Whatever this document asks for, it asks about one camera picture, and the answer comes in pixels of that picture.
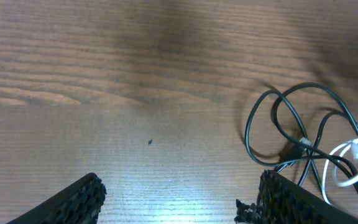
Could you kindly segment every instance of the black textured object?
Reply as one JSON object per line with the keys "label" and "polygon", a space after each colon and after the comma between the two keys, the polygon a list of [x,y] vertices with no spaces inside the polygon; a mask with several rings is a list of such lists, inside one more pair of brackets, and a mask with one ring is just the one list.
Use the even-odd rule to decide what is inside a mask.
{"label": "black textured object", "polygon": [[240,223],[358,223],[358,219],[328,205],[280,174],[265,170],[260,177],[262,206],[237,204]]}
{"label": "black textured object", "polygon": [[105,198],[101,179],[90,173],[8,224],[95,224]]}

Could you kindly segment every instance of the tangled cable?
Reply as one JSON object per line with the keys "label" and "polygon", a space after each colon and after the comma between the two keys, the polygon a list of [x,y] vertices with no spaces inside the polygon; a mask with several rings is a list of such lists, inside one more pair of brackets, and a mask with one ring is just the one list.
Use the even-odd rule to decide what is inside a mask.
{"label": "tangled cable", "polygon": [[[316,140],[315,140],[315,142],[314,142],[314,144],[312,146],[310,146],[309,144],[305,144],[305,143],[299,141],[298,139],[294,139],[290,135],[288,135],[282,129],[282,127],[281,127],[281,125],[280,125],[280,123],[278,122],[278,119],[277,119],[278,106],[280,105],[281,102],[284,102],[285,105],[288,107],[288,109],[291,111],[291,114],[294,116],[294,118],[296,120],[296,123],[298,124],[298,127],[299,127],[300,132],[302,133],[303,137],[305,139],[308,139],[306,129],[305,129],[304,125],[303,125],[303,122],[302,122],[299,114],[296,112],[294,107],[291,105],[291,103],[286,98],[289,94],[293,93],[294,91],[304,89],[304,88],[318,88],[320,90],[324,90],[326,93],[328,93],[330,95],[330,97],[333,100],[335,100],[335,102],[339,105],[339,107],[342,110],[342,111],[331,110],[331,112],[329,112],[323,118],[322,122],[320,123],[319,129],[318,129],[317,138],[316,138]],[[272,112],[271,112],[272,121],[273,121],[274,125],[276,126],[278,131],[285,138],[287,138],[290,142],[292,142],[294,144],[294,146],[306,149],[305,152],[306,152],[307,156],[300,155],[300,156],[297,156],[296,159],[290,159],[289,161],[283,161],[283,162],[264,162],[264,161],[261,161],[258,158],[256,158],[256,156],[254,155],[254,153],[253,153],[254,149],[251,148],[250,141],[249,141],[249,134],[250,134],[250,128],[251,128],[252,120],[253,120],[253,118],[255,116],[255,113],[257,111],[257,108],[259,107],[261,102],[264,100],[264,98],[266,98],[270,94],[274,94],[274,95],[278,96],[277,100],[274,102],[274,104],[272,106]],[[323,135],[324,126],[325,126],[327,120],[333,115],[339,115],[339,116],[341,116],[343,118],[346,118],[349,121],[349,123],[352,126],[353,130],[355,131],[355,133],[358,135],[358,123],[355,121],[353,115],[351,114],[351,112],[349,111],[349,109],[345,105],[345,103],[340,99],[339,96],[337,96],[337,94],[335,94],[329,88],[327,88],[325,86],[322,86],[320,84],[317,84],[317,83],[302,83],[302,84],[296,85],[296,86],[288,89],[287,91],[284,91],[283,93],[279,92],[276,89],[268,90],[265,93],[263,93],[260,96],[260,98],[257,100],[257,102],[255,103],[254,107],[252,108],[252,110],[250,112],[250,115],[248,117],[247,124],[246,124],[246,129],[245,129],[245,134],[244,134],[244,144],[245,144],[246,150],[247,150],[249,156],[251,157],[251,159],[254,160],[256,163],[258,163],[260,165],[263,165],[263,166],[274,167],[274,171],[276,171],[276,172],[280,172],[284,168],[286,168],[288,166],[291,166],[292,164],[294,164],[294,163],[296,163],[298,161],[307,161],[306,165],[305,165],[305,169],[303,170],[303,173],[302,173],[302,175],[301,175],[301,177],[300,177],[300,179],[298,181],[298,185],[302,186],[303,182],[305,181],[305,179],[306,179],[306,177],[308,175],[308,171],[311,168],[312,171],[313,171],[314,178],[317,181],[317,184],[318,184],[318,187],[320,189],[320,192],[323,194],[323,197],[325,197],[324,199],[326,199],[326,195],[325,195],[326,172],[323,174],[323,182],[322,182],[321,179],[320,179],[318,170],[316,168],[316,165],[314,163],[315,159],[326,159],[327,161],[332,162],[335,165],[335,172],[336,172],[336,169],[339,168],[347,176],[347,178],[349,178],[349,179],[352,179],[353,177],[358,175],[356,168],[354,167],[354,165],[350,161],[348,161],[347,159],[345,159],[345,158],[343,158],[341,156],[333,155],[336,151],[334,151],[334,152],[332,152],[330,154],[326,154],[325,152],[323,152],[323,151],[318,149],[319,143],[320,143],[322,135]],[[350,171],[348,169],[346,169],[341,164],[341,162],[343,162],[349,168]],[[357,192],[357,195],[358,195],[358,181],[356,181],[356,182],[354,182],[352,184],[353,184],[353,186],[354,186],[354,188],[355,188],[355,190]]]}
{"label": "tangled cable", "polygon": [[[338,147],[336,147],[335,149],[333,149],[329,154],[333,155],[335,152],[339,151],[340,149],[343,149],[342,152],[340,153],[340,157],[343,157],[343,155],[350,149],[352,149],[353,152],[353,157],[358,160],[358,138],[347,141],[345,143],[342,143],[341,145],[339,145]],[[324,200],[328,203],[331,204],[327,198],[326,195],[326,191],[325,191],[325,183],[326,183],[326,176],[327,176],[327,170],[328,170],[328,164],[329,161],[327,160],[325,165],[324,165],[324,171],[323,171],[323,182],[322,182],[322,194],[323,194],[323,198]],[[334,167],[333,169],[333,179],[335,181],[335,183],[340,186],[340,187],[347,187],[350,185],[355,184],[356,182],[358,182],[358,174],[351,177],[350,179],[344,181],[344,182],[340,182],[338,181],[337,178],[337,167]]]}

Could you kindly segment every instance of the black wire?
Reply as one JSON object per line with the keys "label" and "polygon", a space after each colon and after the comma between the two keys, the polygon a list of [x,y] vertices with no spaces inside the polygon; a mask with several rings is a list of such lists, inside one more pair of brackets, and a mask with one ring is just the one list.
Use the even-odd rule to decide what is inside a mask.
{"label": "black wire", "polygon": [[[300,90],[300,89],[303,89],[303,88],[319,88],[321,90],[324,90],[326,93],[328,93],[338,103],[339,107],[343,110],[343,113],[338,111],[338,110],[336,110],[337,112],[341,113],[341,114],[338,113],[338,115],[340,115],[340,116],[342,116],[344,118],[347,118],[349,120],[351,126],[353,127],[353,130],[356,132],[356,134],[358,136],[358,124],[356,123],[356,120],[354,119],[353,115],[351,115],[351,112],[349,111],[349,108],[346,106],[345,102],[343,102],[340,99],[340,97],[337,94],[335,94],[332,90],[330,90],[329,88],[327,88],[325,86],[322,86],[320,84],[317,84],[317,83],[301,83],[299,85],[295,85],[295,86],[289,88],[287,91],[284,91],[282,93],[282,95],[284,97],[287,97],[290,93],[293,93],[294,91],[297,91],[297,90]],[[276,127],[279,125],[278,121],[277,121],[277,109],[278,109],[278,106],[279,106],[279,104],[281,102],[282,102],[282,98],[277,98],[277,100],[274,102],[274,104],[272,106],[272,119],[273,119],[273,122],[276,125]],[[307,138],[306,129],[303,126],[303,123],[301,122],[299,116],[296,116],[295,119],[296,119],[296,122],[298,123],[299,128],[301,129],[303,137]],[[322,132],[323,132],[323,129],[321,129],[321,130],[319,129],[316,141],[314,143],[315,148],[318,147],[318,144],[319,144],[319,142],[321,140]],[[313,161],[307,161],[306,162],[305,169],[303,170],[303,173],[302,173],[302,175],[301,175],[301,177],[300,177],[300,179],[298,181],[298,185],[302,186],[303,182],[306,179],[306,176],[308,174],[310,166],[312,167],[314,178],[316,179],[318,187],[319,187],[320,192],[321,192],[321,179],[319,178],[317,168],[316,168],[316,166],[315,166]]]}
{"label": "black wire", "polygon": [[[336,166],[338,166],[339,169],[341,169],[343,171],[343,173],[345,173],[349,178],[351,178],[353,175],[356,175],[357,174],[357,171],[356,171],[356,168],[353,166],[353,164],[351,164],[348,160],[346,160],[345,158],[341,158],[341,157],[337,157],[337,156],[330,156],[330,155],[327,155],[326,153],[324,153],[323,151],[320,151],[317,146],[321,140],[321,135],[318,135],[318,138],[316,139],[316,142],[314,143],[314,146],[311,147],[311,146],[308,146],[306,144],[303,144],[301,142],[299,142],[298,140],[296,139],[293,139],[292,137],[290,137],[280,126],[280,124],[278,123],[278,119],[277,119],[277,108],[279,106],[279,104],[281,103],[281,101],[284,101],[284,103],[288,106],[288,109],[290,109],[291,113],[293,114],[293,116],[295,117],[296,119],[296,122],[298,123],[300,129],[301,129],[301,132],[302,134],[304,135],[304,137],[307,138],[307,133],[306,133],[306,130],[305,130],[305,127],[303,126],[303,123],[298,115],[298,113],[295,111],[294,107],[292,107],[292,105],[290,104],[290,102],[285,98],[286,95],[289,95],[290,93],[298,90],[298,89],[301,89],[301,88],[308,88],[308,87],[315,87],[315,88],[320,88],[326,92],[328,92],[336,101],[337,103],[339,104],[339,106],[341,107],[341,109],[344,111],[344,113],[342,113],[348,120],[349,122],[351,123],[352,127],[355,129],[357,135],[358,135],[358,124],[355,122],[354,118],[352,117],[352,115],[350,114],[350,111],[349,109],[347,108],[347,106],[343,103],[343,101],[335,94],[333,93],[330,89],[326,88],[326,87],[323,87],[323,86],[320,86],[319,84],[315,84],[315,83],[305,83],[305,84],[301,84],[301,85],[297,85],[297,86],[294,86],[293,88],[287,90],[286,92],[284,93],[280,93],[278,90],[269,90],[269,91],[266,91],[264,94],[262,94],[262,96],[257,100],[255,106],[253,107],[252,111],[250,112],[250,116],[249,116],[249,119],[248,119],[248,122],[247,122],[247,126],[246,126],[246,131],[245,131],[245,136],[244,136],[244,139],[245,139],[245,145],[246,145],[246,149],[247,149],[247,152],[248,154],[250,155],[250,157],[256,161],[256,163],[258,164],[261,164],[263,166],[275,166],[275,170],[277,171],[281,171],[282,169],[284,169],[287,164],[291,163],[291,162],[294,162],[294,161],[301,161],[301,160],[307,160],[308,162],[306,163],[306,167],[305,167],[305,170],[304,170],[304,174],[302,175],[302,181],[300,180],[300,183],[302,184],[305,177],[306,177],[306,174],[308,172],[308,169],[309,167],[311,166],[312,169],[313,169],[313,174],[316,178],[316,180],[318,181],[318,184],[319,184],[319,187],[321,189],[321,179],[319,178],[319,175],[318,175],[318,172],[317,172],[317,169],[315,167],[315,164],[313,162],[314,159],[329,159],[333,164],[335,164]],[[285,162],[274,162],[274,163],[267,163],[267,162],[263,162],[263,161],[260,161],[258,158],[256,158],[252,151],[253,149],[251,148],[251,146],[249,145],[249,132],[250,132],[250,126],[251,126],[251,122],[252,122],[252,119],[256,113],[256,110],[257,108],[259,107],[259,105],[261,104],[261,102],[263,101],[263,99],[269,95],[269,94],[276,94],[279,96],[279,98],[276,100],[276,102],[273,104],[273,108],[272,108],[272,119],[273,119],[273,122],[275,123],[277,129],[281,132],[281,134],[283,136],[285,136],[289,141],[291,141],[293,144],[296,144],[297,146],[300,146],[300,147],[303,147],[303,148],[306,148],[307,149],[307,153],[308,153],[308,156],[306,157],[301,157],[299,159],[295,159],[295,160],[292,160],[292,161],[285,161]],[[320,125],[320,128],[319,128],[319,133],[322,134],[323,132],[323,128],[324,128],[324,125],[326,123],[326,121],[328,120],[328,118],[330,116],[332,116],[334,113],[332,113],[331,115],[329,116],[326,116],[322,122],[322,124]],[[320,154],[320,156],[313,156],[313,153],[316,152],[318,154]],[[352,173],[349,173],[349,171],[343,167],[343,165],[341,165],[339,163],[339,161],[343,161],[351,170]],[[358,194],[358,183],[354,184],[354,187],[356,189],[356,192]]]}

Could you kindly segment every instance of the white cable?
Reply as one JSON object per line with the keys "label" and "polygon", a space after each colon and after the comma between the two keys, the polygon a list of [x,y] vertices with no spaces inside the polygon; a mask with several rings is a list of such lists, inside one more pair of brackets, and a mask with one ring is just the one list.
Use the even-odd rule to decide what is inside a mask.
{"label": "white cable", "polygon": [[[354,152],[354,157],[355,159],[358,159],[358,138],[357,139],[353,139],[353,140],[350,140],[350,141],[347,141],[341,145],[339,145],[338,147],[336,147],[335,149],[333,149],[329,155],[333,155],[335,152],[337,152],[338,150],[342,149],[342,152],[340,153],[340,157],[343,157],[343,155],[352,147],[352,151]],[[327,198],[327,195],[326,195],[326,189],[325,189],[325,184],[326,184],[326,177],[327,177],[327,169],[328,169],[328,164],[329,164],[329,160],[326,160],[326,163],[324,165],[324,171],[323,171],[323,181],[321,183],[321,191],[322,191],[322,195],[323,195],[323,198],[324,200],[328,203],[328,204],[331,204]],[[350,178],[349,180],[346,180],[344,182],[340,182],[338,181],[337,179],[337,167],[334,166],[334,169],[333,169],[333,179],[334,181],[337,183],[338,186],[340,187],[346,187],[346,186],[349,186],[349,185],[352,185],[352,184],[355,184],[356,182],[358,182],[358,174],[353,176],[352,178]]]}
{"label": "white cable", "polygon": [[[336,151],[340,150],[341,148],[343,148],[344,146],[347,146],[347,145],[349,145],[348,142],[343,143],[343,144],[337,146],[335,149],[333,149],[333,150],[329,153],[329,155],[330,155],[330,156],[333,155]],[[326,195],[326,176],[327,176],[328,163],[329,163],[329,160],[327,159],[327,160],[326,160],[326,163],[325,163],[325,165],[324,165],[323,180],[322,180],[322,182],[321,182],[321,193],[322,193],[322,195],[323,195],[324,200],[330,205],[331,203],[329,202],[329,200],[328,200],[328,198],[327,198],[327,195]]]}

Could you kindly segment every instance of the wooden table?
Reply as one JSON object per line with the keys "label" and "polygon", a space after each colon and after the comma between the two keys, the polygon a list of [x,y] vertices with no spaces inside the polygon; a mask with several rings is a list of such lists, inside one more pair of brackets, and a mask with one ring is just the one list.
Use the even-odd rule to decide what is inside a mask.
{"label": "wooden table", "polygon": [[[88,172],[108,191],[100,223],[234,223],[267,169],[242,144],[251,107],[266,84],[310,81],[358,120],[358,1],[0,0],[0,223]],[[273,100],[251,134],[266,156],[286,144]],[[290,100],[312,139],[336,107],[317,90]],[[295,133],[284,107],[279,119]],[[333,118],[321,149],[353,137]],[[352,188],[330,179],[328,193],[358,216]]]}

